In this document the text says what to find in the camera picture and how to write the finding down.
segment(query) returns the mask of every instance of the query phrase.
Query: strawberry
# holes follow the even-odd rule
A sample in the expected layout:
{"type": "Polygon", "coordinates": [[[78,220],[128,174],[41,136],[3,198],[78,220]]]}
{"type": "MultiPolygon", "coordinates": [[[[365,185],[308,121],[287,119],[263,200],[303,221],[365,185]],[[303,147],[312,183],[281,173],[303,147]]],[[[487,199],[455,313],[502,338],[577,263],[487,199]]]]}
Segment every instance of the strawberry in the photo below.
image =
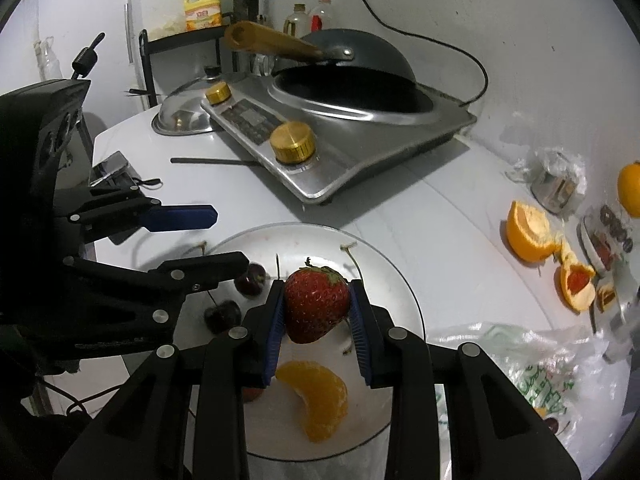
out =
{"type": "Polygon", "coordinates": [[[348,314],[349,287],[331,267],[316,267],[306,259],[284,284],[287,333],[294,343],[317,341],[348,314]]]}

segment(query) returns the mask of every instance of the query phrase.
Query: pan handle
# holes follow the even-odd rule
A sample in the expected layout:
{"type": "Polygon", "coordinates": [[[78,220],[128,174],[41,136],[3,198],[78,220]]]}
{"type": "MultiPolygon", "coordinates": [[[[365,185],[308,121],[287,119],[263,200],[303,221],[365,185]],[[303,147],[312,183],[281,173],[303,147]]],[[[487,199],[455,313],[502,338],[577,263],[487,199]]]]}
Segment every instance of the pan handle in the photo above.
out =
{"type": "Polygon", "coordinates": [[[321,49],[254,22],[238,22],[225,31],[225,43],[231,50],[314,63],[326,57],[321,49]]]}

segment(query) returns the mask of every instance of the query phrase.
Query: silver bolt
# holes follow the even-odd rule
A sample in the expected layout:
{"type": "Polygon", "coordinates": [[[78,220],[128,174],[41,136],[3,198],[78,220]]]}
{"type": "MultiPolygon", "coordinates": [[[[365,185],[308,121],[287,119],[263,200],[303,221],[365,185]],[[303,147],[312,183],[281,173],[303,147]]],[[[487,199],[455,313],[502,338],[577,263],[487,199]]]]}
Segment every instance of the silver bolt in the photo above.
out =
{"type": "Polygon", "coordinates": [[[235,326],[229,329],[229,337],[231,339],[245,338],[249,331],[244,326],[235,326]]]}
{"type": "Polygon", "coordinates": [[[169,314],[167,314],[166,310],[162,309],[154,311],[151,317],[156,323],[166,323],[169,321],[169,314]]]}
{"type": "Polygon", "coordinates": [[[391,339],[396,339],[398,341],[406,337],[406,330],[401,326],[395,326],[393,328],[390,328],[389,332],[387,333],[389,334],[389,337],[391,339]]]}
{"type": "Polygon", "coordinates": [[[175,353],[175,348],[173,345],[162,345],[158,350],[156,350],[156,355],[161,359],[167,359],[171,357],[175,353]]]}
{"type": "Polygon", "coordinates": [[[478,357],[480,355],[480,347],[473,343],[464,343],[462,345],[462,353],[469,357],[478,357]]]}

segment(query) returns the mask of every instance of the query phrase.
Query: white table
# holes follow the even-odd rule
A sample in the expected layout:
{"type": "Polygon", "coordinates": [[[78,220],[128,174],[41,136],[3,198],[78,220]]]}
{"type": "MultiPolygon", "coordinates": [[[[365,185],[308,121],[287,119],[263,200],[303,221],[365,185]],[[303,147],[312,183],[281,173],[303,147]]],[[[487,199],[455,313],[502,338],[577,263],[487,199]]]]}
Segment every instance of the white table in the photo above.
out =
{"type": "MultiPolygon", "coordinates": [[[[433,328],[478,321],[534,330],[589,324],[558,297],[552,258],[525,266],[505,246],[504,221],[512,200],[534,203],[528,189],[510,182],[507,165],[469,139],[451,142],[344,190],[325,206],[303,206],[262,168],[171,164],[170,158],[249,159],[227,134],[163,137],[150,122],[156,108],[100,134],[94,163],[120,150],[144,179],[163,186],[145,193],[164,205],[211,204],[219,213],[211,229],[151,234],[140,230],[120,246],[95,244],[100,262],[149,270],[182,257],[206,240],[214,246],[243,230],[300,221],[340,228],[366,240],[396,264],[433,328]]],[[[576,224],[566,236],[579,249],[576,224]]],[[[613,431],[626,383],[607,410],[613,431]]]]}

